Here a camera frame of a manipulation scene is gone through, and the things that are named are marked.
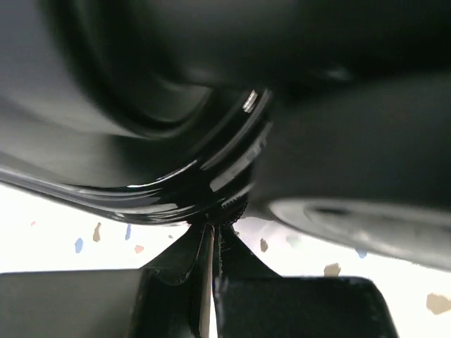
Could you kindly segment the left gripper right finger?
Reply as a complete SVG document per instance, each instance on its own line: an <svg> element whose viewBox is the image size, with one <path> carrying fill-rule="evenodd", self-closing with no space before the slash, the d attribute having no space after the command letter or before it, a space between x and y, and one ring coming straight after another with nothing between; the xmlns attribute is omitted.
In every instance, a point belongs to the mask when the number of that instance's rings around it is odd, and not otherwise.
<svg viewBox="0 0 451 338"><path fill-rule="evenodd" d="M397 337L385 299L361 277L282 277L230 225L214 228L219 337Z"/></svg>

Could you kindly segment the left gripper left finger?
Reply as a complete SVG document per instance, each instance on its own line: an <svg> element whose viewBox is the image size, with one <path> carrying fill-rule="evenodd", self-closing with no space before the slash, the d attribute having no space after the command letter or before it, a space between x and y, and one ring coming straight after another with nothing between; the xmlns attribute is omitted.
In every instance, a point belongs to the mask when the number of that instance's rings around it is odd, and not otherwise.
<svg viewBox="0 0 451 338"><path fill-rule="evenodd" d="M1 276L2 337L208 337L211 228L135 270Z"/></svg>

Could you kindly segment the black suitcase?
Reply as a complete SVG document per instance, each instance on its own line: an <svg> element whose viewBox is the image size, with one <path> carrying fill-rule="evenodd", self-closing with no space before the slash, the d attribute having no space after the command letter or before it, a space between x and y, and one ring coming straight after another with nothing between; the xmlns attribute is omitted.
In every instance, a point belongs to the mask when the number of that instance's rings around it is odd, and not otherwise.
<svg viewBox="0 0 451 338"><path fill-rule="evenodd" d="M447 270L450 2L2 1L1 182Z"/></svg>

